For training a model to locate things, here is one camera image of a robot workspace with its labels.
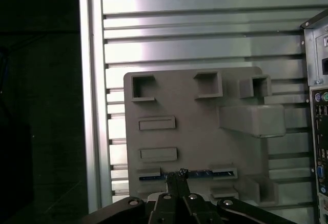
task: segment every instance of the usb port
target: usb port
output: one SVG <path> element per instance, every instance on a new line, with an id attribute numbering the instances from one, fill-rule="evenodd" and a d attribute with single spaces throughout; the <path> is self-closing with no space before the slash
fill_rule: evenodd
<path id="1" fill-rule="evenodd" d="M 319 115 L 323 115 L 323 105 L 319 106 Z"/>

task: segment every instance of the metal screw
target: metal screw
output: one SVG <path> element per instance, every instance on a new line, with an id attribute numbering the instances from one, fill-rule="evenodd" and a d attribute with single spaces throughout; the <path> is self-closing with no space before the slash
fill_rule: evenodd
<path id="1" fill-rule="evenodd" d="M 129 205 L 137 205 L 138 201 L 137 200 L 132 200 L 131 202 L 129 202 Z"/>
<path id="2" fill-rule="evenodd" d="M 225 201 L 223 201 L 223 203 L 224 203 L 225 205 L 228 205 L 228 206 L 234 204 L 231 200 L 225 200 Z"/>
<path id="3" fill-rule="evenodd" d="M 316 85 L 319 85 L 319 84 L 322 84 L 323 83 L 323 79 L 317 79 L 316 81 L 315 81 L 315 84 Z"/>
<path id="4" fill-rule="evenodd" d="M 189 198 L 190 198 L 190 199 L 196 199 L 196 198 L 197 198 L 197 195 L 195 195 L 195 194 L 191 194 L 191 195 L 189 195 Z"/>

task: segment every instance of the horizontal slot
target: horizontal slot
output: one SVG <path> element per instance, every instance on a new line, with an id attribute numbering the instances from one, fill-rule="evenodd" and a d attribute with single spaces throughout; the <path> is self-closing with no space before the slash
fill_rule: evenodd
<path id="1" fill-rule="evenodd" d="M 235 174 L 234 174 L 234 171 L 224 171 L 224 172 L 213 173 L 213 177 L 231 177 L 231 178 L 235 178 Z"/>
<path id="2" fill-rule="evenodd" d="M 175 117 L 148 117 L 139 119 L 139 130 L 175 129 Z"/>
<path id="3" fill-rule="evenodd" d="M 211 188 L 211 195 L 214 198 L 234 197 L 239 199 L 239 194 L 234 188 Z"/>
<path id="4" fill-rule="evenodd" d="M 140 159 L 143 162 L 176 161 L 176 148 L 144 149 L 140 150 Z"/>
<path id="5" fill-rule="evenodd" d="M 156 175 L 139 175 L 139 180 L 164 180 L 168 173 L 161 173 Z M 212 170 L 194 170 L 188 171 L 188 178 L 189 179 L 196 179 L 196 178 L 212 178 L 212 179 L 236 179 L 237 170 L 220 170 L 218 172 L 213 172 Z"/>

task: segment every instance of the rectangular slot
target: rectangular slot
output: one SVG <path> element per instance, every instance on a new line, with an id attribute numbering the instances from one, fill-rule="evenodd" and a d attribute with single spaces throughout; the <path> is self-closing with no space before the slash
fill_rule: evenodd
<path id="1" fill-rule="evenodd" d="M 160 167 L 137 169 L 140 180 L 159 179 L 161 177 Z"/>
<path id="2" fill-rule="evenodd" d="M 268 78 L 254 78 L 253 79 L 254 97 L 266 97 L 269 96 L 268 92 Z"/>
<path id="3" fill-rule="evenodd" d="M 139 119 L 139 130 L 175 129 L 175 117 L 147 117 Z"/>
<path id="4" fill-rule="evenodd" d="M 140 150 L 140 160 L 143 162 L 158 162 L 158 161 L 176 161 L 176 148 L 157 148 Z"/>
<path id="5" fill-rule="evenodd" d="M 328 75 L 328 58 L 322 60 L 322 74 Z"/>
<path id="6" fill-rule="evenodd" d="M 213 173 L 213 177 L 217 178 L 235 178 L 235 173 L 234 171 L 223 171 L 223 172 L 215 172 Z"/>
<path id="7" fill-rule="evenodd" d="M 132 102 L 155 101 L 156 81 L 153 75 L 132 77 Z"/>
<path id="8" fill-rule="evenodd" d="M 323 115 L 323 105 L 319 105 L 319 115 Z"/>
<path id="9" fill-rule="evenodd" d="M 233 164 L 227 165 L 212 165 L 210 166 L 212 171 L 213 179 L 221 180 L 221 179 L 237 179 L 237 168 L 234 167 Z"/>
<path id="10" fill-rule="evenodd" d="M 217 98 L 223 96 L 221 74 L 218 72 L 197 73 L 194 77 L 198 84 L 195 99 Z"/>

